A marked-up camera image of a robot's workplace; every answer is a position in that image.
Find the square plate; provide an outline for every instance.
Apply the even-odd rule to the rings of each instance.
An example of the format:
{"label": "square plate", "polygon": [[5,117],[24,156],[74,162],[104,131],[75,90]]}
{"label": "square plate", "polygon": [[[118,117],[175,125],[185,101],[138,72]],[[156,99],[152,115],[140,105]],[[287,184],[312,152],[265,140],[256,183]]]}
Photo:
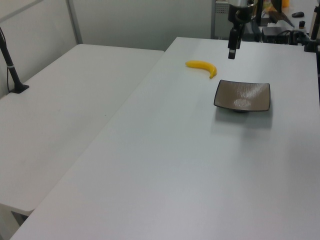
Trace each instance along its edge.
{"label": "square plate", "polygon": [[270,84],[220,80],[213,104],[236,112],[270,109]]}

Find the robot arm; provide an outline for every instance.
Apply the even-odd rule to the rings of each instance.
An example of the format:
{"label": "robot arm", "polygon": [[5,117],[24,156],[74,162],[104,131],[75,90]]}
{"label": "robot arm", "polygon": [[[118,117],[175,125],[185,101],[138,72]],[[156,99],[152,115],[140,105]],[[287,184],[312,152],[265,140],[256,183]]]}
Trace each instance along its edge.
{"label": "robot arm", "polygon": [[246,23],[252,20],[258,0],[228,0],[228,20],[233,23],[229,36],[229,59],[235,59],[236,50],[240,48],[241,37]]}

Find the orange object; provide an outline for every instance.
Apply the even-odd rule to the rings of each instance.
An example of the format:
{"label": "orange object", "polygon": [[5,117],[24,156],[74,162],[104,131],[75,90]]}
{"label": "orange object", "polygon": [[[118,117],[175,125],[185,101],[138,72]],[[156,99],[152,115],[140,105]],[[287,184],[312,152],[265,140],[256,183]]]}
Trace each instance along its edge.
{"label": "orange object", "polygon": [[282,7],[287,8],[290,5],[290,0],[282,0]]}

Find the table surface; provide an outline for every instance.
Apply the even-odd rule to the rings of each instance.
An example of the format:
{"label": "table surface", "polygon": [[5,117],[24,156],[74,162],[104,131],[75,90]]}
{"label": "table surface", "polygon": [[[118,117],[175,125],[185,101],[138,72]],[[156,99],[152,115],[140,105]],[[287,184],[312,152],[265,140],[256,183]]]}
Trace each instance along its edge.
{"label": "table surface", "polygon": [[29,215],[162,56],[78,45],[0,100],[0,204]]}
{"label": "table surface", "polygon": [[[317,0],[290,0],[290,6],[283,7],[282,11],[296,27],[299,27],[300,21],[305,21],[304,27],[306,32],[309,33],[314,10],[318,5]],[[294,18],[291,16],[297,12],[304,12],[304,17]]]}
{"label": "table surface", "polygon": [[[318,240],[316,56],[227,45],[177,38],[12,240]],[[220,79],[270,83],[270,110],[215,107]]]}

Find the yellow banana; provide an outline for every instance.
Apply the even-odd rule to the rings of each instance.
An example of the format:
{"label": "yellow banana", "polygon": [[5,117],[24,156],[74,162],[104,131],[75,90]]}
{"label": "yellow banana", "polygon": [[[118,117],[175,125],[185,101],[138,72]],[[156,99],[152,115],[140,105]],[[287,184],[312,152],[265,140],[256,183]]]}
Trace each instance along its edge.
{"label": "yellow banana", "polygon": [[215,75],[217,75],[216,66],[210,62],[191,60],[191,61],[187,61],[185,65],[187,65],[189,68],[208,70],[210,72],[210,79],[212,79]]}

